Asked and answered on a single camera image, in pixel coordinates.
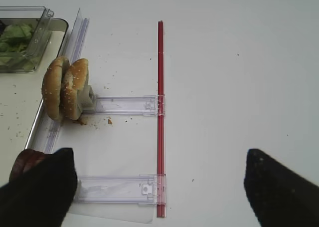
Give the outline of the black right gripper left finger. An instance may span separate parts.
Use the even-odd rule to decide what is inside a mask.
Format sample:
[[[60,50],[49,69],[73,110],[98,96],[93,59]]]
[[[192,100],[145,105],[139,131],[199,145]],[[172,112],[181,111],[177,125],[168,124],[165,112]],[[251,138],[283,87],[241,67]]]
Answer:
[[[2,227],[59,227],[78,185],[74,152],[62,148],[0,189]]]

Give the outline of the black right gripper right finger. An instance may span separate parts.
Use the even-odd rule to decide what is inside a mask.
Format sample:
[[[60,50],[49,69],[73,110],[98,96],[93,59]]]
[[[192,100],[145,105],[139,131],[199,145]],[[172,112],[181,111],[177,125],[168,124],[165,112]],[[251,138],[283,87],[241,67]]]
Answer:
[[[317,227],[319,188],[260,149],[246,158],[244,189],[262,227]]]

